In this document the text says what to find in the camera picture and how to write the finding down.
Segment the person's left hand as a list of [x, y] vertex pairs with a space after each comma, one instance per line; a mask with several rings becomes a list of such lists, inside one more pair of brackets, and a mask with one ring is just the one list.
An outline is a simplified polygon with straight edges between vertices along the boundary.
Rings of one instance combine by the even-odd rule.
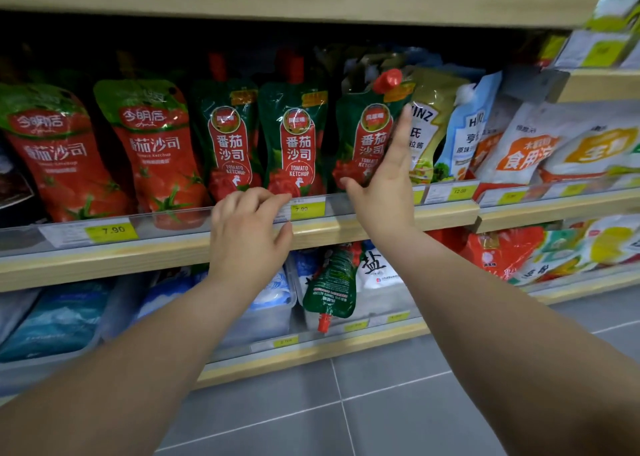
[[211, 227], [208, 278], [248, 305], [286, 260], [276, 258], [274, 253], [273, 241], [280, 230], [274, 228], [274, 219], [292, 196], [274, 194], [256, 212], [235, 212], [236, 192], [222, 200], [228, 202], [226, 218]]

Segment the person's right hand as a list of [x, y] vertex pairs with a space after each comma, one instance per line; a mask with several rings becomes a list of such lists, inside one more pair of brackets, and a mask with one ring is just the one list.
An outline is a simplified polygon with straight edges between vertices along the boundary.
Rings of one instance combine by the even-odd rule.
[[404, 106], [393, 137], [368, 187], [366, 205], [353, 205], [356, 218], [380, 251], [395, 247], [416, 232], [414, 201], [409, 178], [412, 107]]

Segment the green ketchup pouch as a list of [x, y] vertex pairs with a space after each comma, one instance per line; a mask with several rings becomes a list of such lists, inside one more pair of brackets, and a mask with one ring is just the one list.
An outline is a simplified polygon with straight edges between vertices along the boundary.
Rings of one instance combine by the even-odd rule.
[[304, 310], [318, 315], [318, 332], [327, 334], [334, 318], [347, 319], [353, 314], [361, 255], [360, 241], [337, 244], [324, 251], [302, 301]]
[[205, 185], [214, 202], [262, 185], [259, 158], [258, 87], [228, 74], [224, 54], [207, 55], [209, 78], [188, 93], [189, 115], [199, 139]]
[[396, 67], [380, 71], [367, 65], [364, 78], [364, 88], [343, 91], [335, 109], [339, 143], [332, 180], [338, 192], [345, 191], [343, 178], [361, 186], [371, 180], [415, 88], [415, 83]]
[[267, 147], [264, 185], [293, 198], [324, 195], [321, 146], [329, 105], [325, 81], [307, 73], [303, 55], [276, 52], [277, 81], [259, 89], [259, 118]]

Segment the person's right forearm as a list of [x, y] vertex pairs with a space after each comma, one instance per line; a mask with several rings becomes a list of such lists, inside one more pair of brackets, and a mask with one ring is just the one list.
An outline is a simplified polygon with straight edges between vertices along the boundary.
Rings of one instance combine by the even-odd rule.
[[367, 227], [509, 456], [640, 456], [640, 364], [412, 226]]

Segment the person's left forearm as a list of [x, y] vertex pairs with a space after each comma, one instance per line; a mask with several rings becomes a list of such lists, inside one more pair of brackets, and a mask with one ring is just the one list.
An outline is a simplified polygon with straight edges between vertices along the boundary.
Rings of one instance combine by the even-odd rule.
[[203, 282], [0, 408], [0, 456], [151, 456], [206, 360], [274, 274]]

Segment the blue white salt bag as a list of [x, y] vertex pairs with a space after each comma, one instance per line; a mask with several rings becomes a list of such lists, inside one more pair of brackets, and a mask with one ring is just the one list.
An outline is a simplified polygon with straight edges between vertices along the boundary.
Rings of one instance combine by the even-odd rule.
[[288, 305], [292, 300], [291, 287], [285, 267], [282, 266], [267, 286], [249, 306], [249, 311], [258, 311], [271, 307]]

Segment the red ketchup pouch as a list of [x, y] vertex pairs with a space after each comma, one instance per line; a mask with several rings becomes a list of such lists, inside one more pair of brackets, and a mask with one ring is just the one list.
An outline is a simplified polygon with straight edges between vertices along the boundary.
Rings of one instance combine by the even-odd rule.
[[142, 212], [211, 205], [178, 87], [160, 79], [100, 80], [93, 93], [128, 157]]
[[134, 201], [105, 166], [84, 104], [45, 83], [0, 82], [0, 130], [53, 222], [123, 217]]

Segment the olive salad dressing pouch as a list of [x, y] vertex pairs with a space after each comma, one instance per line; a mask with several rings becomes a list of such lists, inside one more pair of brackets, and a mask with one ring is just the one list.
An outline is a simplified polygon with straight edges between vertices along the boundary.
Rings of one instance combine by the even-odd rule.
[[435, 152], [446, 136], [460, 87], [469, 85], [464, 77], [427, 67], [414, 67], [409, 75], [414, 83], [410, 126], [412, 185], [430, 184], [435, 171]]

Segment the light blue salad dressing pouch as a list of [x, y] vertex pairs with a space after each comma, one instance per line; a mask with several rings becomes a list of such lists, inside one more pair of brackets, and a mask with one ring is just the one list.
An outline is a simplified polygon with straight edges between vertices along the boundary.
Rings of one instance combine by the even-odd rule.
[[502, 71], [497, 71], [476, 81], [464, 80], [457, 88], [444, 145], [434, 159], [432, 183], [466, 178], [501, 82]]

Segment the red seasoning packet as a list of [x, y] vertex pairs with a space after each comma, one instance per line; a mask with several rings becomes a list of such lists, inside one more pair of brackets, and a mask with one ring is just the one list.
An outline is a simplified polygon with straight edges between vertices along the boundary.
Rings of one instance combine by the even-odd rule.
[[470, 233], [460, 256], [485, 272], [508, 281], [542, 245], [545, 236], [542, 226]]

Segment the white starch bag orange label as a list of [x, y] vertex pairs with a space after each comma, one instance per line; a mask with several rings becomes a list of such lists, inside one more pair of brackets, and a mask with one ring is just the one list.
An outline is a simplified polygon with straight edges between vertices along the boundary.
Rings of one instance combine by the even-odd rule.
[[523, 102], [475, 171], [487, 184], [528, 185], [543, 160], [588, 129], [585, 103]]

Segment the colourful seasoning packet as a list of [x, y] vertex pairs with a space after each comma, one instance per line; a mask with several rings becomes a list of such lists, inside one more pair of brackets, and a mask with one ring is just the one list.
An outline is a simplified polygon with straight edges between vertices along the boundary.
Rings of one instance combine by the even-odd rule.
[[543, 242], [508, 279], [525, 286], [595, 270], [593, 246], [604, 232], [601, 227], [581, 227], [545, 232]]

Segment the white bag yellow label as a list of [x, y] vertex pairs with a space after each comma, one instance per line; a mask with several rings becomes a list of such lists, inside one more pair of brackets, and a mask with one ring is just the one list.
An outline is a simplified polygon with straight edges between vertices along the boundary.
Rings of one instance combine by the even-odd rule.
[[608, 119], [559, 147], [538, 168], [543, 184], [601, 177], [640, 144], [640, 114]]

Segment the yellow white packet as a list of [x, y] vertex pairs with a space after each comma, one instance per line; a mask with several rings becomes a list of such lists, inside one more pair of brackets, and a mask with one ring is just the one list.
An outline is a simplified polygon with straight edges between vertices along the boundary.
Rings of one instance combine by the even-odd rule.
[[583, 248], [589, 264], [612, 266], [640, 259], [640, 213], [589, 221]]

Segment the green white packet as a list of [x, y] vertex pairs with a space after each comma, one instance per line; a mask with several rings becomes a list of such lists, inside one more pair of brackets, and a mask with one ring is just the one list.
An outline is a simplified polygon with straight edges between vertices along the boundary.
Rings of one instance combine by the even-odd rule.
[[640, 32], [640, 0], [598, 0], [585, 29]]

